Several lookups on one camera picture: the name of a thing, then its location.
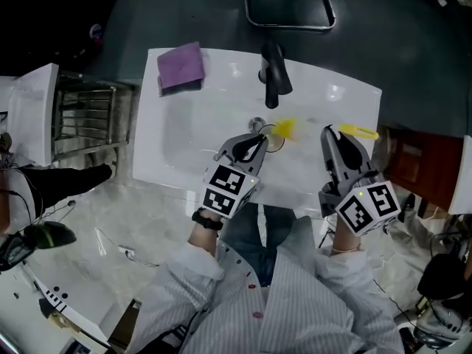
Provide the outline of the white cabinet black marks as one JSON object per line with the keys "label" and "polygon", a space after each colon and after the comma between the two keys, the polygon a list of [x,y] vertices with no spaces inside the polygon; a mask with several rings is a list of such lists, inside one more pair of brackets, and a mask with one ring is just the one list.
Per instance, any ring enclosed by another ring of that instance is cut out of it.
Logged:
{"label": "white cabinet black marks", "polygon": [[75,342],[88,354],[105,354],[108,348],[86,334],[65,316],[41,312],[38,291],[22,268],[0,273],[0,335],[23,354],[66,354]]}

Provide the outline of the black faucet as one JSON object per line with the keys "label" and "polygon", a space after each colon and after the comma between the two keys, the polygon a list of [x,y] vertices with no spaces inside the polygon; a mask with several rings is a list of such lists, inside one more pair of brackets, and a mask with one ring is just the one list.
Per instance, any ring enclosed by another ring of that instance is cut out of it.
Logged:
{"label": "black faucet", "polygon": [[279,106],[279,96],[293,91],[285,66],[285,50],[273,40],[268,40],[261,48],[261,67],[258,78],[265,85],[265,106],[275,109]]}

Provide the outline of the white sink on steel rack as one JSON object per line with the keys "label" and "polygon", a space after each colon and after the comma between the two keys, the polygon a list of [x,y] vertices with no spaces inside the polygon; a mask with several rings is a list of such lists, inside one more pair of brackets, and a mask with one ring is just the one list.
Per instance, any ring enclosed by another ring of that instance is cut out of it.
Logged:
{"label": "white sink on steel rack", "polygon": [[0,112],[7,113],[10,151],[40,166],[52,163],[52,108],[58,65],[20,77],[0,76]]}

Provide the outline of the white sink on wooden cabinet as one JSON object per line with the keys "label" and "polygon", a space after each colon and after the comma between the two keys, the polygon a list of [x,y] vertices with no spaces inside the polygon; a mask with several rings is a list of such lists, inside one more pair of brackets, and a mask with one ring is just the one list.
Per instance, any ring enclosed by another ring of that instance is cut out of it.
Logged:
{"label": "white sink on wooden cabinet", "polygon": [[472,137],[464,136],[462,158],[451,204],[450,215],[472,214]]}

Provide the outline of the striped white shirt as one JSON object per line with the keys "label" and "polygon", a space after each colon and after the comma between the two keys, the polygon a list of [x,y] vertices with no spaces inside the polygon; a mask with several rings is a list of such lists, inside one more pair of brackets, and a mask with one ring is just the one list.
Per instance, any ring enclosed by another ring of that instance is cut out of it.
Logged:
{"label": "striped white shirt", "polygon": [[228,244],[190,243],[147,287],[126,354],[404,354],[364,251],[316,248],[300,218],[277,249],[271,285]]}

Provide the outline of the steel rack stand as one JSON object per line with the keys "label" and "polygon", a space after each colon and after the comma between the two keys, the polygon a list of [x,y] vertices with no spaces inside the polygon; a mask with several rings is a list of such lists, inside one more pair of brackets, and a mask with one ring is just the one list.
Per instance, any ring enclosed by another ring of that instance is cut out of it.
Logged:
{"label": "steel rack stand", "polygon": [[126,146],[134,97],[130,83],[59,70],[52,109],[52,161]]}

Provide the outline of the person's left forearm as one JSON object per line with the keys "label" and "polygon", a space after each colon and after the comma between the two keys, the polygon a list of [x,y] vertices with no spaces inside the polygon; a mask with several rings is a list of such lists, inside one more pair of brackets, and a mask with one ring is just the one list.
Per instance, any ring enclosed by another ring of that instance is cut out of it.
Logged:
{"label": "person's left forearm", "polygon": [[[222,220],[222,217],[219,214],[211,210],[210,212],[204,212],[203,215],[211,217],[214,220]],[[193,246],[204,249],[214,257],[216,253],[218,233],[219,231],[205,229],[203,226],[195,223],[188,242]]]}

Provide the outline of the black chair chrome frame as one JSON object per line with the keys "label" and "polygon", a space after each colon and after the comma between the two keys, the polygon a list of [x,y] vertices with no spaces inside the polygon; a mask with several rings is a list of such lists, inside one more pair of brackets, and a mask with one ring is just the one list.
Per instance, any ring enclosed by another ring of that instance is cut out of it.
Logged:
{"label": "black chair chrome frame", "polygon": [[331,0],[244,0],[244,8],[259,28],[329,32],[337,24]]}

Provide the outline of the black case green stripe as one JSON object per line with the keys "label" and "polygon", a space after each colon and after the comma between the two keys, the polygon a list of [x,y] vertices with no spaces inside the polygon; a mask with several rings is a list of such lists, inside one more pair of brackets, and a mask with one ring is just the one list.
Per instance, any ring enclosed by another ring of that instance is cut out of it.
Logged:
{"label": "black case green stripe", "polygon": [[21,232],[8,235],[0,245],[0,273],[14,268],[37,250],[66,246],[76,240],[75,233],[65,224],[54,221],[30,224]]}

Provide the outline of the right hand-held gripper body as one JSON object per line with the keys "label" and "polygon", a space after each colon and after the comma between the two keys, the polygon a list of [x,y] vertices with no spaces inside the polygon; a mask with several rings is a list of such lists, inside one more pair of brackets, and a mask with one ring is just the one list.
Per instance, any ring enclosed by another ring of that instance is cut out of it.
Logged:
{"label": "right hand-held gripper body", "polygon": [[400,213],[400,205],[390,181],[371,170],[355,181],[332,181],[319,192],[322,215],[334,213],[356,237],[384,228]]}

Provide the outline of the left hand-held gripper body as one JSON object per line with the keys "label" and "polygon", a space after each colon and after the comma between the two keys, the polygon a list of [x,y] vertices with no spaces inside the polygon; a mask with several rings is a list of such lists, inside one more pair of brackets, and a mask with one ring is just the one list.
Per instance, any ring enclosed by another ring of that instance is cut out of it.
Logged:
{"label": "left hand-held gripper body", "polygon": [[217,155],[204,174],[201,206],[223,218],[232,218],[250,201],[258,184],[259,178],[230,156]]}

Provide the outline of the brown wooden cabinet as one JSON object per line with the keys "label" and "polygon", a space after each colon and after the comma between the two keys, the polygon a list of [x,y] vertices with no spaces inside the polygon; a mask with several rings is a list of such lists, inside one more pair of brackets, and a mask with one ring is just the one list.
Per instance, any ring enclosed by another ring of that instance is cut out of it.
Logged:
{"label": "brown wooden cabinet", "polygon": [[459,177],[464,140],[406,129],[389,130],[392,155],[384,171],[394,184],[447,211]]}

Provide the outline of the blue jeans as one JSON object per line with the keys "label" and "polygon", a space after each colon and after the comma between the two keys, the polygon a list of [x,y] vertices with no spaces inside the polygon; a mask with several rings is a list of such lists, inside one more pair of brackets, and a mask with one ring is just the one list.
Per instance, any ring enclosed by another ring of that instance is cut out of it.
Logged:
{"label": "blue jeans", "polygon": [[268,287],[274,275],[277,247],[291,233],[296,216],[291,209],[265,205],[266,243],[263,244],[257,223],[258,215],[259,206],[247,203],[225,222],[221,239],[254,269],[260,285]]}

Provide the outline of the yellow scrubbing sponge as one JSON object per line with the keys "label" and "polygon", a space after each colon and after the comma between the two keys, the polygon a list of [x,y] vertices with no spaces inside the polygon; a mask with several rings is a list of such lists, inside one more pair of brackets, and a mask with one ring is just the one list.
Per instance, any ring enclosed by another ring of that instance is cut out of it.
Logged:
{"label": "yellow scrubbing sponge", "polygon": [[[358,138],[371,139],[373,141],[379,138],[377,131],[372,131],[353,124],[339,123],[328,125],[328,127],[332,128],[335,132]],[[297,139],[301,138],[299,121],[295,118],[279,119],[274,122],[274,127],[271,129],[271,133],[295,142]]]}

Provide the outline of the purple cloth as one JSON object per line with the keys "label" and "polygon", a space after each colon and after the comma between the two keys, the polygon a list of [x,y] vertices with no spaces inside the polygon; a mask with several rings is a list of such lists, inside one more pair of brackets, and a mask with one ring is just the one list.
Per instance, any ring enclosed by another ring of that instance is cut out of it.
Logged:
{"label": "purple cloth", "polygon": [[157,57],[159,96],[199,91],[205,78],[199,42],[171,49]]}

